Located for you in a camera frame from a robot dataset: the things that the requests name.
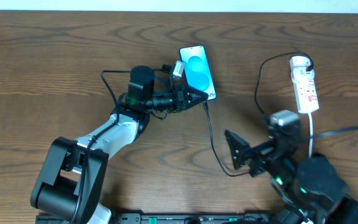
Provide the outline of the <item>blue smartphone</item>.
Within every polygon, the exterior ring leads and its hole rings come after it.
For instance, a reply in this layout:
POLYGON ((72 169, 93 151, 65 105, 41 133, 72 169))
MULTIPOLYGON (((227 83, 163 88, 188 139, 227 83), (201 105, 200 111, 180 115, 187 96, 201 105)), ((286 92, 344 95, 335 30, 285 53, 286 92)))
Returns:
POLYGON ((185 75, 189 86, 208 94, 208 100, 217 97, 206 49, 203 45, 183 47, 179 50, 185 63, 185 75))

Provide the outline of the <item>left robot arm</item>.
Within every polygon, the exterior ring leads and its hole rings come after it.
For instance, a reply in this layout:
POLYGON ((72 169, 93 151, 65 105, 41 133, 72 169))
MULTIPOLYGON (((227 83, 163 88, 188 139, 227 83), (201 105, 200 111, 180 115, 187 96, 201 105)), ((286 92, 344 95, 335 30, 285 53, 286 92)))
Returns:
POLYGON ((164 90, 154 90, 155 69, 136 66, 128 71, 128 91, 113 97, 115 107, 104 124, 75 140, 53 141, 30 196, 32 207, 63 223, 109 223, 112 211, 99 201, 108 161, 145 131, 151 116, 185 111, 208 99, 192 86, 174 84, 174 66, 160 71, 168 74, 164 90))

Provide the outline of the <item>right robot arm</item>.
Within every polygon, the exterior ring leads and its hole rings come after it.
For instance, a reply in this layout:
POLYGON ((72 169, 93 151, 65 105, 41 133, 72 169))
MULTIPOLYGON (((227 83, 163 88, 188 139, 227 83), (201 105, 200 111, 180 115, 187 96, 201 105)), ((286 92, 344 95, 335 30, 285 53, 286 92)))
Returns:
POLYGON ((301 123, 297 115, 265 117, 270 139, 258 146, 232 131, 225 131, 235 169, 249 166, 249 175, 264 172, 285 201, 285 212, 271 223, 358 223, 358 201, 348 194, 348 185, 323 156, 294 161, 292 155, 301 142, 301 123))

